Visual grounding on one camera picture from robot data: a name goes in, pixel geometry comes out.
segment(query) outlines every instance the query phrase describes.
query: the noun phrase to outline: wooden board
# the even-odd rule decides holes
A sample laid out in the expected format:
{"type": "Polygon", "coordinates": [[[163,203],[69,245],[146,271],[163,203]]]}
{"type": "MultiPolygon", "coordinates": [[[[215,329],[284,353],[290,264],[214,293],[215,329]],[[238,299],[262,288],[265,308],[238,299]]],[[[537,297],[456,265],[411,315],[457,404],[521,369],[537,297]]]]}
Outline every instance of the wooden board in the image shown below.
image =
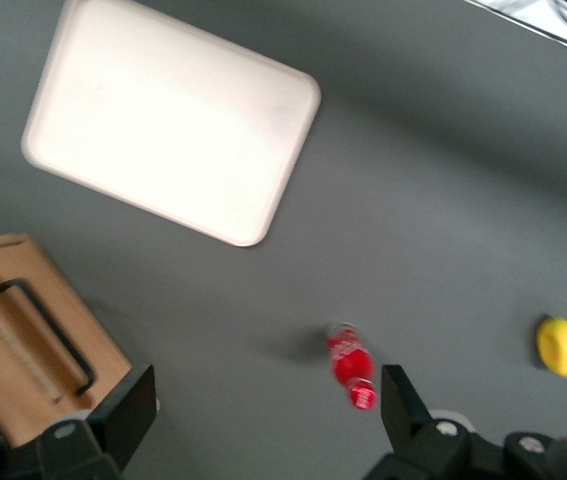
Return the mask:
{"type": "Polygon", "coordinates": [[[96,374],[86,376],[18,288],[0,294],[0,430],[13,447],[61,415],[95,407],[130,364],[44,252],[27,235],[0,237],[0,283],[24,279],[96,374]]]}

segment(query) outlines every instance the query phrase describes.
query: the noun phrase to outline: bottle cap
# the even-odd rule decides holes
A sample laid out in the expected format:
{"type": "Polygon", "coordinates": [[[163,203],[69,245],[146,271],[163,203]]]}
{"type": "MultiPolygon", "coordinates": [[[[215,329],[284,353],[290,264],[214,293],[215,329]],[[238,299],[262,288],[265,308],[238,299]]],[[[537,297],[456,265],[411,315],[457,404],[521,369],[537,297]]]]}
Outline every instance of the bottle cap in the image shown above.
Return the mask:
{"type": "Polygon", "coordinates": [[[557,317],[543,320],[536,331],[536,345],[547,368],[567,378],[567,320],[557,317]]]}
{"type": "Polygon", "coordinates": [[[354,378],[347,384],[350,401],[359,410],[371,410],[376,405],[374,384],[364,378],[354,378]]]}

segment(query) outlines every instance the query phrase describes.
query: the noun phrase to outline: metal handle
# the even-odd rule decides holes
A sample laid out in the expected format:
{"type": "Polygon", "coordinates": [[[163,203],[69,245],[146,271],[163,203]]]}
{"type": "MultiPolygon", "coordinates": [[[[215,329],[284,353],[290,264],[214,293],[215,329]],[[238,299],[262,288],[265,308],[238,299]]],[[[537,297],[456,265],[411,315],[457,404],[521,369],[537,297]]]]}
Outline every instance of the metal handle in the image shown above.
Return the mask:
{"type": "Polygon", "coordinates": [[[39,315],[43,317],[45,323],[52,329],[54,334],[61,341],[65,349],[72,356],[77,365],[83,370],[83,373],[87,377],[87,383],[83,385],[76,391],[76,396],[80,397],[83,395],[95,382],[96,375],[92,367],[87,362],[87,360],[81,355],[78,349],[74,346],[72,341],[65,335],[65,332],[61,329],[61,326],[54,320],[54,317],[50,311],[45,307],[43,302],[36,296],[30,285],[22,278],[13,278],[12,280],[7,280],[0,284],[0,293],[5,292],[11,287],[18,287],[27,299],[32,303],[34,308],[37,310],[39,315]]]}

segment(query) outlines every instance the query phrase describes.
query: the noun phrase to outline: wooden crate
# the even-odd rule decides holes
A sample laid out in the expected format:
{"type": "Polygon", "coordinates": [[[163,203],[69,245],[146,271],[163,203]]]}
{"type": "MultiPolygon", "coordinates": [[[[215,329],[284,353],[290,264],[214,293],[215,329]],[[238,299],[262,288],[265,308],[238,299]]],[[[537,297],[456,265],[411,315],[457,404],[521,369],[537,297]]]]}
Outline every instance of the wooden crate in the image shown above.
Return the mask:
{"type": "Polygon", "coordinates": [[[94,408],[130,369],[62,274],[27,235],[0,236],[0,285],[5,288],[4,282],[15,279],[12,288],[0,293],[0,431],[12,447],[35,438],[62,415],[94,408]],[[35,295],[61,337],[93,370],[96,379],[85,393],[77,395],[88,376],[29,294],[35,295]]]}

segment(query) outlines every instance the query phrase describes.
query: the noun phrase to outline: screw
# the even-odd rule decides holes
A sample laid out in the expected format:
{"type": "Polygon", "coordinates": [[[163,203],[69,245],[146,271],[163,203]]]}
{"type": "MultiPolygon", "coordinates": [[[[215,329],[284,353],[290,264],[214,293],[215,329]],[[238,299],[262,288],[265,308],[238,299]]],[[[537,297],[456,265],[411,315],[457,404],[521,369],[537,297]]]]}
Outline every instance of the screw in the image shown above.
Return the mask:
{"type": "Polygon", "coordinates": [[[452,422],[439,422],[436,424],[436,429],[447,437],[456,437],[459,434],[459,429],[452,422]]]}
{"type": "Polygon", "coordinates": [[[545,453],[545,447],[539,439],[534,437],[523,437],[519,440],[519,445],[523,447],[526,452],[530,453],[545,453]]]}
{"type": "Polygon", "coordinates": [[[57,428],[54,431],[55,438],[64,438],[72,435],[76,430],[76,425],[73,423],[68,423],[67,425],[63,425],[62,427],[57,428]]]}

